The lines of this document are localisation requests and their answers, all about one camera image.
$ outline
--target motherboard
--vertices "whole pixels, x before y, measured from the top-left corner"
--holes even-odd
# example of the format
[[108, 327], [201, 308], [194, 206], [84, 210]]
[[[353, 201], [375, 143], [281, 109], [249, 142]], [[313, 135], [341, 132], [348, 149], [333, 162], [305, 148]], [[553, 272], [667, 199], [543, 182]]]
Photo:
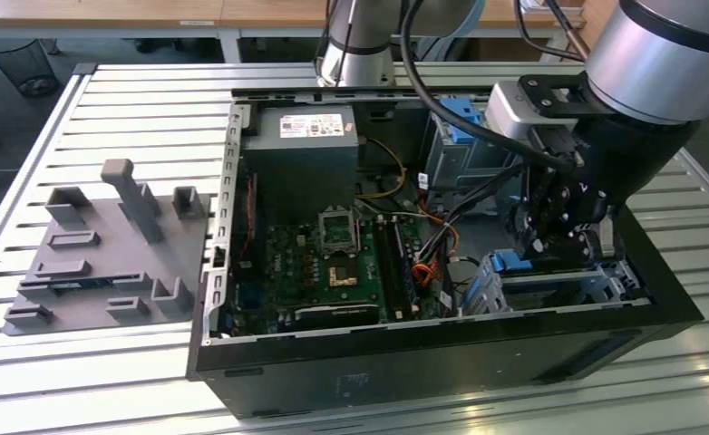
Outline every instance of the motherboard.
[[237, 283], [233, 334], [273, 334], [428, 318], [409, 273], [413, 217], [329, 208], [317, 221], [265, 230], [262, 272]]

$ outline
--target wooden desk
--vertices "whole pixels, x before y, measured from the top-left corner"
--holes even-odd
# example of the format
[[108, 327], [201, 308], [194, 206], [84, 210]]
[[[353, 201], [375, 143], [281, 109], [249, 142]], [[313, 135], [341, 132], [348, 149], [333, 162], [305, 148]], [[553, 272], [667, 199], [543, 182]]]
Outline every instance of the wooden desk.
[[[222, 27], [300, 27], [321, 28], [325, 24], [325, 0], [224, 0]], [[580, 17], [571, 18], [582, 24]], [[523, 21], [529, 29], [552, 28], [555, 20], [545, 14], [527, 14]], [[487, 0], [477, 26], [515, 28], [512, 0]]]
[[[226, 61], [238, 60], [241, 37], [317, 37], [325, 24], [325, 0], [222, 0], [220, 44]], [[571, 17], [582, 27], [583, 18]], [[535, 38], [551, 40], [549, 46], [563, 48], [565, 40], [552, 15], [525, 14], [523, 21]], [[468, 38], [517, 38], [512, 0], [487, 0], [477, 28]]]
[[222, 0], [0, 0], [0, 37], [216, 37]]

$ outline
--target red wire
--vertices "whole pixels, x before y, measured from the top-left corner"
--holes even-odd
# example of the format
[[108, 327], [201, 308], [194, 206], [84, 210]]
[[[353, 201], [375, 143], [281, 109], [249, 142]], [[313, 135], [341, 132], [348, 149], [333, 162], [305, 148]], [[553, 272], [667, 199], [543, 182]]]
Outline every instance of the red wire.
[[252, 180], [246, 179], [246, 239], [244, 240], [244, 246], [241, 247], [241, 252], [238, 252], [238, 262], [246, 253], [246, 247], [249, 246], [252, 238], [252, 207], [250, 207], [250, 198], [252, 198]]

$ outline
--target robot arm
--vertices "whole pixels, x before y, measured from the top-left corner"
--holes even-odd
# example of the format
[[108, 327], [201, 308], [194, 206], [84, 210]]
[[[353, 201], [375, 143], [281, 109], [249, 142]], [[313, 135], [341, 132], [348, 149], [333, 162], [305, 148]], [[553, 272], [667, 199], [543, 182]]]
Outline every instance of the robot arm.
[[496, 85], [492, 129], [551, 153], [527, 165], [507, 228], [521, 257], [594, 264], [622, 255], [614, 218], [709, 116], [709, 2], [620, 0], [579, 76]]
[[620, 0], [586, 72], [496, 84], [484, 114], [491, 130], [443, 114], [405, 59], [408, 37], [452, 33], [473, 5], [332, 0], [320, 84], [392, 84], [389, 37], [400, 27], [420, 99], [444, 121], [521, 155], [521, 198], [503, 210], [521, 258], [590, 265], [619, 257], [616, 211], [709, 116], [709, 0]]
[[[413, 35], [444, 37], [479, 12], [480, 0], [427, 0], [413, 23]], [[318, 66], [320, 86], [393, 84], [389, 41], [399, 33], [407, 1], [330, 0], [328, 47]]]

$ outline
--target yellow wire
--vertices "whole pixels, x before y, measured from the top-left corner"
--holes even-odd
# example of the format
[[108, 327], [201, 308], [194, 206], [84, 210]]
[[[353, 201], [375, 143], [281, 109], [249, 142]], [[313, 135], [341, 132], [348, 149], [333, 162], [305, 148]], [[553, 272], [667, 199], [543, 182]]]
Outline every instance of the yellow wire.
[[353, 197], [359, 199], [376, 199], [376, 198], [389, 197], [391, 195], [393, 195], [396, 192], [400, 191], [400, 189], [403, 188], [403, 185], [405, 184], [405, 167], [403, 166], [403, 162], [400, 161], [400, 158], [397, 157], [397, 155], [392, 152], [392, 150], [389, 150], [389, 147], [387, 147], [383, 143], [380, 143], [379, 140], [375, 140], [372, 138], [367, 138], [367, 140], [371, 140], [376, 145], [379, 145], [383, 148], [383, 150], [387, 151], [387, 154], [389, 154], [389, 157], [392, 157], [393, 162], [400, 167], [400, 180], [397, 181], [396, 187], [387, 192], [365, 193], [363, 195], [353, 195]]

